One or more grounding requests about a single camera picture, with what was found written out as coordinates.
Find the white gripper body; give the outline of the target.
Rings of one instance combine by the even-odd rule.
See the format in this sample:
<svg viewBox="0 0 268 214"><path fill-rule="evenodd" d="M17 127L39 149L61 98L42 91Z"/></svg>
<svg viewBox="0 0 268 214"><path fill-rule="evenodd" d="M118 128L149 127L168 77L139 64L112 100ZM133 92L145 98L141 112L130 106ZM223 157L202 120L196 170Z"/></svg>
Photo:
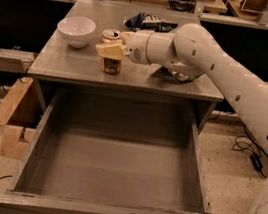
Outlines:
<svg viewBox="0 0 268 214"><path fill-rule="evenodd" d="M134 63L146 63L146 47L150 35L150 31L140 30L132 33L129 35L128 39L126 39L127 54Z"/></svg>

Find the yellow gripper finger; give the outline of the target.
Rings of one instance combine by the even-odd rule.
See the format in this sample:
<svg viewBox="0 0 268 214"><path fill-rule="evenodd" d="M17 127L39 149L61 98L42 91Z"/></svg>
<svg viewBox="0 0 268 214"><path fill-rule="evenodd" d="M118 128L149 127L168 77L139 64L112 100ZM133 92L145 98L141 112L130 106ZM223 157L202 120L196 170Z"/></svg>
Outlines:
<svg viewBox="0 0 268 214"><path fill-rule="evenodd" d="M126 43L126 41L129 39L129 37L132 35L133 32L127 31L127 32L122 32L121 33L121 40L123 43Z"/></svg>
<svg viewBox="0 0 268 214"><path fill-rule="evenodd" d="M124 57L124 50L122 44L117 43L101 43L96 45L96 51L99 55L103 56L104 58L115 59L115 60L122 60Z"/></svg>

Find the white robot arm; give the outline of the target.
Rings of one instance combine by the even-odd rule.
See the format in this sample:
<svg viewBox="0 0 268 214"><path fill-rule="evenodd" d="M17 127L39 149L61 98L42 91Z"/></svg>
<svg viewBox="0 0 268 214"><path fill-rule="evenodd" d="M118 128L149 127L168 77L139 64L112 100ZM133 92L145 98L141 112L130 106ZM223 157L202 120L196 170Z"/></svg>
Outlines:
<svg viewBox="0 0 268 214"><path fill-rule="evenodd" d="M127 32L121 42L96 45L103 58L160 64L191 76L208 75L268 155L268 84L231 58L200 24L162 33ZM268 178L248 214L268 214Z"/></svg>

